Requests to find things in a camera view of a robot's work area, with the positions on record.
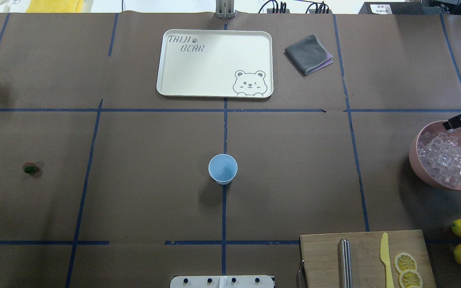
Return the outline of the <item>aluminium frame post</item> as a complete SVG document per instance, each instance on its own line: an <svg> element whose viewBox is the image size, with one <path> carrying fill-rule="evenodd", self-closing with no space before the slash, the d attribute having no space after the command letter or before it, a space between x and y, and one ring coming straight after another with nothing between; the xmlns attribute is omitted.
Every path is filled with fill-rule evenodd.
<svg viewBox="0 0 461 288"><path fill-rule="evenodd" d="M234 0L216 0L215 18L233 19L235 17Z"/></svg>

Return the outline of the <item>cream bear tray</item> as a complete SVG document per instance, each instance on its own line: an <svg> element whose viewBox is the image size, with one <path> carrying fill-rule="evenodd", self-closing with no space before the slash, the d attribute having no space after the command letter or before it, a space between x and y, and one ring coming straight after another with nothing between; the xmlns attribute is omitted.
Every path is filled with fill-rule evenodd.
<svg viewBox="0 0 461 288"><path fill-rule="evenodd" d="M264 31L170 29L156 82L164 96L269 98L273 40Z"/></svg>

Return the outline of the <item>red strawberry on table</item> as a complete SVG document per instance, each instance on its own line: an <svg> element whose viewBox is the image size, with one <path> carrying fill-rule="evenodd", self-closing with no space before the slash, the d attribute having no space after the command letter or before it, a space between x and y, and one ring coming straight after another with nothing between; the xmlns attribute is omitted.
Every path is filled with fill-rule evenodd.
<svg viewBox="0 0 461 288"><path fill-rule="evenodd" d="M38 172L40 170L40 168L38 168L38 166L36 166L36 164L31 163L31 162L26 162L22 166L22 169L26 174L34 174L34 173L36 173L36 172Z"/></svg>

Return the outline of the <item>light blue plastic cup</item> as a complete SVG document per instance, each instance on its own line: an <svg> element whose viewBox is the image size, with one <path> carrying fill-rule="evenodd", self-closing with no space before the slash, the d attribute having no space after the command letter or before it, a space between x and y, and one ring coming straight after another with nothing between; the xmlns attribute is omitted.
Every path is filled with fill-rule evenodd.
<svg viewBox="0 0 461 288"><path fill-rule="evenodd" d="M236 159L229 154L215 155L208 163L210 177L218 184L227 185L232 182L238 172Z"/></svg>

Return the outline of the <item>lemon slice lower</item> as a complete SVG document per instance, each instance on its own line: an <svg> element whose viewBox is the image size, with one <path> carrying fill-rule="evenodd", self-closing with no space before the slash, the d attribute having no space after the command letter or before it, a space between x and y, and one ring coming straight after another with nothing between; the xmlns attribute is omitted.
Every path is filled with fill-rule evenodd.
<svg viewBox="0 0 461 288"><path fill-rule="evenodd" d="M398 277L398 283L401 288L422 288L424 281L417 270L402 270Z"/></svg>

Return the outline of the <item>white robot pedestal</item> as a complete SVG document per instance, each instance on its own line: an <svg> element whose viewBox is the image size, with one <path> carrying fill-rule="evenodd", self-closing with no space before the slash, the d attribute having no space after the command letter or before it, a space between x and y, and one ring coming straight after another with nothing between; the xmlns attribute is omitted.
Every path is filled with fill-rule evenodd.
<svg viewBox="0 0 461 288"><path fill-rule="evenodd" d="M214 275L176 276L170 288L275 288L276 281L269 275Z"/></svg>

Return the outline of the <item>yellow cloth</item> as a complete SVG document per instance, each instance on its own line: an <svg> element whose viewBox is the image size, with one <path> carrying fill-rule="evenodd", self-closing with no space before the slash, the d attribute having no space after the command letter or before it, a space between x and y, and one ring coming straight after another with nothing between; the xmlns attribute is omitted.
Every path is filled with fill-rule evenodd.
<svg viewBox="0 0 461 288"><path fill-rule="evenodd" d="M26 13L79 13L84 0L32 0Z"/></svg>

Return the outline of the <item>yellow plastic knife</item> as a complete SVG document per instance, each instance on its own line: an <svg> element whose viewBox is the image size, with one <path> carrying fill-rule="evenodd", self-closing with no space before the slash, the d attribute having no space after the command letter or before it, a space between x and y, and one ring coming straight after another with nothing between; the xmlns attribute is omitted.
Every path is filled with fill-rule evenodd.
<svg viewBox="0 0 461 288"><path fill-rule="evenodd" d="M385 233L385 232L382 234L382 238L380 242L379 257L385 268L385 287L394 288L395 284L394 284L393 277L392 277L390 251L389 251L389 235L388 233Z"/></svg>

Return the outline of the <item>black box with label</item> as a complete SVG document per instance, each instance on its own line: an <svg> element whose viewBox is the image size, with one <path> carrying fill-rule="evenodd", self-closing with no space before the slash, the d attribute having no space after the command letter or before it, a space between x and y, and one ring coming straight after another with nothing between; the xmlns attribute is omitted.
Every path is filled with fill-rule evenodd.
<svg viewBox="0 0 461 288"><path fill-rule="evenodd" d="M425 15L420 2L364 2L358 14Z"/></svg>

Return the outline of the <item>grey folded cloth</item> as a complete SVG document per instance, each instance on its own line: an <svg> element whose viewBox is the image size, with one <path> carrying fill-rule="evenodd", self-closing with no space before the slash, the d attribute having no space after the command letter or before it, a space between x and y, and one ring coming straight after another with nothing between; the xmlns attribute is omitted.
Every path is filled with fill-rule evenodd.
<svg viewBox="0 0 461 288"><path fill-rule="evenodd" d="M284 51L287 58L304 76L333 64L333 55L315 34L291 44Z"/></svg>

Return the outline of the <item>wooden cutting board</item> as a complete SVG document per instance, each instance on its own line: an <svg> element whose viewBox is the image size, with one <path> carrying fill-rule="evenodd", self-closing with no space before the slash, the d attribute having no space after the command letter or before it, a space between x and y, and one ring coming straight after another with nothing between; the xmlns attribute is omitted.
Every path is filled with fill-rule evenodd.
<svg viewBox="0 0 461 288"><path fill-rule="evenodd" d="M384 288L385 266L380 247L383 232L301 235L306 282L309 288L340 286L338 246L341 239L351 245L352 285L354 288ZM417 264L423 287L435 288L432 267L421 230L388 231L390 261L399 253L411 254Z"/></svg>

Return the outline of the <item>clear ice cubes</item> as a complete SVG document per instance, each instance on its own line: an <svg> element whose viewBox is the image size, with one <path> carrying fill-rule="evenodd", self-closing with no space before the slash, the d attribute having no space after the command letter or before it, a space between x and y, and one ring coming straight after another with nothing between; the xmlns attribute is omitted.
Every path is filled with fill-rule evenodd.
<svg viewBox="0 0 461 288"><path fill-rule="evenodd" d="M418 138L418 156L425 170L439 183L461 187L461 145L448 132L424 132Z"/></svg>

